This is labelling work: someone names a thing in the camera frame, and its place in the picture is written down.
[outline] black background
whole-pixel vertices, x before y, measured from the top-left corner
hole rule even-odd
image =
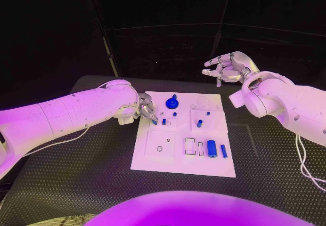
[[[84,75],[114,75],[104,36],[121,77],[215,82],[204,62],[238,50],[260,70],[326,89],[323,1],[6,1],[2,17],[2,109],[67,95]]]

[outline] blue object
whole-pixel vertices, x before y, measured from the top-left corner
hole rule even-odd
[[[228,155],[227,155],[227,150],[225,150],[225,146],[221,145],[221,149],[222,149],[222,157],[227,159]]]
[[[169,109],[176,109],[178,108],[178,106],[179,106],[179,101],[178,101],[178,99],[176,99],[176,94],[173,94],[173,97],[166,101],[166,107],[169,108]]]
[[[217,158],[218,152],[217,152],[217,144],[214,140],[208,141],[208,151],[209,151],[209,157]]]
[[[202,127],[202,120],[198,121],[198,128]]]

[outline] robotic hand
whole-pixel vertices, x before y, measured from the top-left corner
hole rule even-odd
[[[0,111],[0,178],[25,154],[48,141],[111,117],[124,125],[140,116],[157,121],[152,96],[137,94],[126,80],[113,80],[95,89]]]
[[[326,92],[297,86],[277,73],[261,72],[251,58],[240,51],[225,54],[205,63],[218,64],[215,70],[202,73],[221,81],[243,83],[231,96],[234,107],[245,105],[256,117],[273,115],[284,128],[326,146]]]

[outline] table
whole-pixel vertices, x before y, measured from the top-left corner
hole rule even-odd
[[[71,92],[93,89],[113,79],[84,76]],[[274,117],[257,118],[245,107],[234,108],[228,96],[241,87],[124,79],[137,92],[221,94],[237,178],[130,170],[139,120],[120,126],[117,119],[110,119],[93,126],[78,140],[31,156],[0,210],[0,224],[19,226],[62,216],[98,214],[143,194],[191,190],[237,196],[316,225],[326,225],[326,194],[302,176],[294,134]],[[81,131],[55,142],[80,134]],[[320,178],[325,176],[326,148],[306,140],[303,143],[307,168]]]

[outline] blue battery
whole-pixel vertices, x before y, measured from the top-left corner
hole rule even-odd
[[[209,157],[217,158],[218,157],[218,152],[217,152],[217,144],[215,140],[208,141],[208,151],[209,151]]]
[[[198,128],[202,127],[202,120],[198,121]]]
[[[227,150],[225,150],[225,146],[221,145],[221,149],[222,149],[222,157],[227,159],[228,155],[227,155]]]

